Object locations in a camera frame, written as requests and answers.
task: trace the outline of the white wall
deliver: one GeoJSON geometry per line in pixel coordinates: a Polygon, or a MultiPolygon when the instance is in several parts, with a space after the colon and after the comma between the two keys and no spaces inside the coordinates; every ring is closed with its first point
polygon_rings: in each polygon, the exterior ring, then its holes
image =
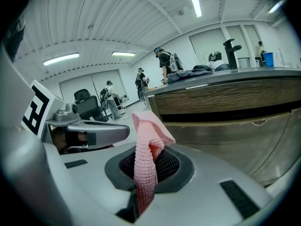
{"type": "MultiPolygon", "coordinates": [[[[300,57],[301,57],[301,46],[298,43],[297,35],[291,29],[289,23],[280,25],[277,28],[272,28],[268,23],[265,22],[255,22],[255,21],[235,21],[224,23],[224,27],[229,26],[238,26],[238,25],[253,25],[258,33],[259,39],[263,42],[266,51],[274,53],[274,63],[275,66],[280,66],[279,62],[276,59],[276,53],[278,48],[283,53],[284,60],[286,63],[291,63],[294,68],[297,68],[297,65],[301,69],[300,57]]],[[[164,48],[166,51],[175,52],[184,62],[186,68],[192,69],[195,65],[199,64],[198,58],[194,53],[193,46],[189,39],[190,36],[206,32],[212,29],[220,28],[220,24],[213,24],[206,26],[187,34],[181,35],[166,44],[158,45],[164,48]]],[[[161,86],[161,79],[163,78],[162,69],[159,67],[159,60],[155,57],[155,54],[150,52],[148,55],[140,59],[133,66],[129,65],[99,65],[89,68],[84,68],[85,74],[98,73],[103,71],[110,70],[119,70],[120,78],[123,83],[124,89],[126,91],[127,97],[130,101],[138,101],[137,89],[135,86],[135,78],[137,75],[137,69],[141,67],[144,69],[144,73],[147,77],[150,78],[149,87],[161,86]]],[[[51,79],[43,81],[42,84],[51,90],[54,94],[59,97],[62,97],[59,83],[82,76],[82,71],[75,70],[67,72],[65,74],[57,75],[51,79]]]]}
{"type": "MultiPolygon", "coordinates": [[[[259,39],[263,42],[266,51],[274,53],[275,67],[281,66],[276,59],[278,48],[280,48],[282,53],[285,53],[285,57],[290,58],[290,60],[288,59],[286,62],[288,63],[289,61],[291,61],[291,63],[294,63],[294,68],[297,68],[296,64],[299,61],[299,68],[301,69],[301,47],[298,44],[297,35],[294,34],[294,31],[291,29],[290,24],[281,25],[279,26],[279,28],[273,28],[266,22],[255,21],[235,21],[227,22],[223,25],[224,27],[253,25],[258,33],[259,39]]],[[[198,64],[198,60],[196,59],[196,55],[194,53],[194,49],[189,37],[198,33],[206,32],[220,27],[220,24],[206,26],[184,34],[182,36],[179,36],[178,38],[166,44],[158,44],[158,46],[161,46],[166,51],[177,53],[177,55],[186,65],[186,68],[189,70],[198,64]]],[[[149,53],[132,66],[132,81],[135,80],[135,76],[137,75],[137,69],[139,67],[143,68],[145,76],[150,78],[150,88],[162,85],[162,69],[159,67],[159,59],[155,57],[155,54],[153,52],[149,53]]]]}
{"type": "Polygon", "coordinates": [[[228,63],[223,43],[226,41],[221,29],[214,29],[190,37],[194,51],[198,56],[199,64],[205,65],[208,62],[208,55],[214,51],[222,53],[222,59],[228,63]]]}
{"type": "Polygon", "coordinates": [[[113,83],[114,92],[118,94],[120,98],[126,94],[118,70],[94,73],[91,77],[98,96],[100,94],[100,91],[102,91],[102,89],[107,86],[107,80],[111,80],[111,82],[113,83]]]}
{"type": "Polygon", "coordinates": [[[97,96],[97,91],[95,90],[91,75],[80,76],[72,80],[68,80],[60,83],[61,92],[64,101],[68,103],[74,102],[74,93],[80,89],[87,89],[92,96],[97,96]]]}
{"type": "Polygon", "coordinates": [[[48,80],[44,80],[41,82],[41,84],[44,85],[47,89],[51,90],[58,97],[63,98],[60,85],[59,85],[61,82],[73,78],[77,78],[79,76],[87,75],[87,74],[99,73],[99,72],[110,71],[110,70],[118,70],[127,97],[129,98],[130,101],[133,102],[138,100],[135,80],[131,80],[132,70],[129,67],[129,65],[98,65],[89,68],[84,68],[84,70],[85,70],[85,74],[82,74],[82,71],[78,69],[64,74],[59,74],[48,80]]]}
{"type": "Polygon", "coordinates": [[[282,45],[284,62],[293,68],[301,69],[301,42],[294,28],[289,22],[285,22],[276,29],[282,45]]]}

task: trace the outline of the person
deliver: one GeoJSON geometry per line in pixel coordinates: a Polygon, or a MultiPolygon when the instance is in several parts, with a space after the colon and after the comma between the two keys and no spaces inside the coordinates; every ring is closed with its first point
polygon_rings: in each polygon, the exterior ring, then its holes
{"type": "Polygon", "coordinates": [[[156,58],[159,58],[160,68],[162,68],[163,71],[163,84],[166,84],[167,76],[172,73],[169,68],[171,53],[164,51],[161,47],[155,48],[154,52],[156,54],[156,58]]]}
{"type": "MultiPolygon", "coordinates": [[[[147,91],[149,91],[148,82],[150,82],[150,79],[146,78],[143,72],[144,72],[144,70],[142,68],[139,68],[137,78],[141,79],[142,90],[143,90],[144,93],[146,93],[147,91]]],[[[144,104],[146,105],[146,107],[150,106],[150,103],[146,99],[146,96],[144,96],[144,104]]]]}
{"type": "Polygon", "coordinates": [[[121,116],[119,115],[116,102],[113,98],[113,96],[116,96],[116,93],[114,92],[112,84],[113,83],[111,81],[107,81],[107,86],[105,88],[108,90],[109,96],[106,98],[106,100],[108,103],[108,107],[111,110],[113,119],[118,120],[121,118],[121,116]]]}
{"type": "Polygon", "coordinates": [[[265,58],[264,58],[263,53],[266,53],[266,51],[265,51],[265,48],[264,48],[263,43],[261,41],[259,41],[258,44],[259,44],[258,53],[259,53],[260,58],[261,58],[262,66],[265,66],[265,58]]]}
{"type": "Polygon", "coordinates": [[[228,67],[224,61],[222,61],[222,53],[219,51],[213,52],[208,57],[208,63],[206,64],[209,66],[214,72],[227,70],[228,67]]]}

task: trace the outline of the black bag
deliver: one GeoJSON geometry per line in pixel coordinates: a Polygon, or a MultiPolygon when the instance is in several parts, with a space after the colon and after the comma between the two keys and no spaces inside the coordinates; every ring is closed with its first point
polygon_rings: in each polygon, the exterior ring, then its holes
{"type": "Polygon", "coordinates": [[[102,89],[102,91],[100,92],[100,98],[101,99],[106,99],[106,98],[109,98],[111,97],[112,95],[108,92],[108,88],[105,87],[102,89]]]}
{"type": "Polygon", "coordinates": [[[142,88],[142,82],[141,82],[141,79],[139,77],[139,74],[137,74],[135,85],[136,85],[137,89],[142,88]]]}

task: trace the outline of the black mesh basket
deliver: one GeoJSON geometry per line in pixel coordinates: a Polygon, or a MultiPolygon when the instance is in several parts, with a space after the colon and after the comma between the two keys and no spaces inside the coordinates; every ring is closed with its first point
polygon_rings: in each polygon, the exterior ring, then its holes
{"type": "MultiPolygon", "coordinates": [[[[131,179],[134,179],[134,164],[135,152],[122,159],[119,163],[119,168],[131,179]]],[[[180,162],[175,156],[163,150],[155,161],[155,165],[158,183],[160,183],[177,172],[180,162]]]]}

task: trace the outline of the blue cup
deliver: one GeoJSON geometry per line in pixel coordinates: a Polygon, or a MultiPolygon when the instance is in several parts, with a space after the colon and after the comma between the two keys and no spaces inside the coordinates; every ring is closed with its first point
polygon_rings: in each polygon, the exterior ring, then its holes
{"type": "Polygon", "coordinates": [[[274,67],[274,59],[273,59],[273,53],[269,52],[269,53],[263,53],[264,59],[265,59],[265,63],[267,65],[267,67],[274,67]]]}

